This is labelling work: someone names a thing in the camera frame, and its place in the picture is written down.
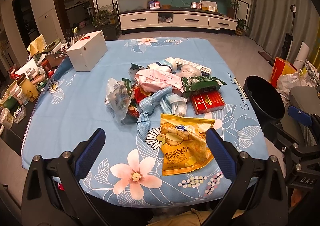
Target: blue gripper pad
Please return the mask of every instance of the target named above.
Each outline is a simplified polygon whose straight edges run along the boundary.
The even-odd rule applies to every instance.
[[[87,176],[93,163],[98,157],[104,143],[106,134],[103,129],[97,129],[90,138],[90,142],[75,163],[75,177],[79,181]]]
[[[229,151],[232,147],[238,154],[237,150],[231,143],[224,142],[220,135],[213,128],[207,131],[206,141],[223,175],[231,181],[234,181],[236,178],[236,162],[232,157],[234,153],[230,153]]]
[[[309,127],[312,126],[312,119],[309,114],[303,112],[302,110],[290,106],[288,108],[288,114],[290,117],[294,118],[296,121],[301,123],[303,126]]]

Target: potato chips bag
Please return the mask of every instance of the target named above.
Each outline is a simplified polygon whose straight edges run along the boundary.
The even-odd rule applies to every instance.
[[[207,165],[213,155],[207,148],[205,134],[213,125],[213,119],[161,114],[162,175],[189,173]]]

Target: tv stand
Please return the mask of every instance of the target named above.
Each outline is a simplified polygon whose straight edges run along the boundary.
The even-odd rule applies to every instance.
[[[172,22],[159,23],[158,16],[170,15]],[[155,30],[183,30],[183,28],[202,29],[203,31],[215,31],[219,33],[220,29],[229,30],[232,35],[236,30],[237,21],[228,18],[217,12],[205,10],[178,8],[170,9],[140,9],[133,11],[120,12],[120,24],[123,33],[140,29],[153,28]]]

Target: gray curtain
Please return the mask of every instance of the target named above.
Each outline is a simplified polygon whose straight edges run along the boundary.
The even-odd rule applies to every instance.
[[[288,60],[292,63],[304,41],[312,50],[318,27],[319,15],[311,0],[252,0],[248,26],[249,37],[274,58],[280,56],[286,33],[291,32],[292,12],[297,7],[293,43]]]

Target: floral tablecloth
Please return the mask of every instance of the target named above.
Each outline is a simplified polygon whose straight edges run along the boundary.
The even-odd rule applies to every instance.
[[[145,38],[107,41],[108,51],[91,72],[76,72],[68,57],[41,94],[31,116],[22,147],[28,169],[36,154],[58,157],[87,140],[98,128],[106,143],[87,177],[84,191],[120,206],[186,206],[221,198],[231,182],[216,161],[192,173],[162,176],[160,107],[150,115],[146,140],[137,136],[136,124],[119,124],[104,105],[108,79],[128,78],[131,63],[147,66],[178,57],[212,69],[212,76],[227,83],[220,93],[224,109],[199,117],[219,119],[217,130],[225,141],[252,157],[267,159],[268,151],[255,113],[236,78],[214,47],[203,39]],[[186,116],[195,116],[190,103]]]

